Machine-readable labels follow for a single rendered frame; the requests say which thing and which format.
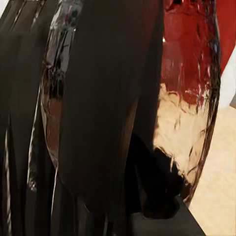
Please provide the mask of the electric kettle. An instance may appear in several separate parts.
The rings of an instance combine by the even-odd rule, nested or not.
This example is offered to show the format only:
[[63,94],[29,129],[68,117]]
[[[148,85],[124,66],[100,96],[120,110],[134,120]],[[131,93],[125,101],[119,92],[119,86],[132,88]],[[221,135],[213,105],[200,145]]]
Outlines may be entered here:
[[216,0],[8,0],[0,236],[127,236],[132,133],[190,207],[220,86]]

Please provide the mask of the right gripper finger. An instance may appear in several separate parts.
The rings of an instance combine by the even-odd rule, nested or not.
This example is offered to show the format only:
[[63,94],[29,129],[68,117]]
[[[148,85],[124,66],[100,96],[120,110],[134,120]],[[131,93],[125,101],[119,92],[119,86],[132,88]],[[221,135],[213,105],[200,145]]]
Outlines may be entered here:
[[[143,217],[135,164],[154,219]],[[133,133],[124,183],[127,236],[206,236],[143,140]]]

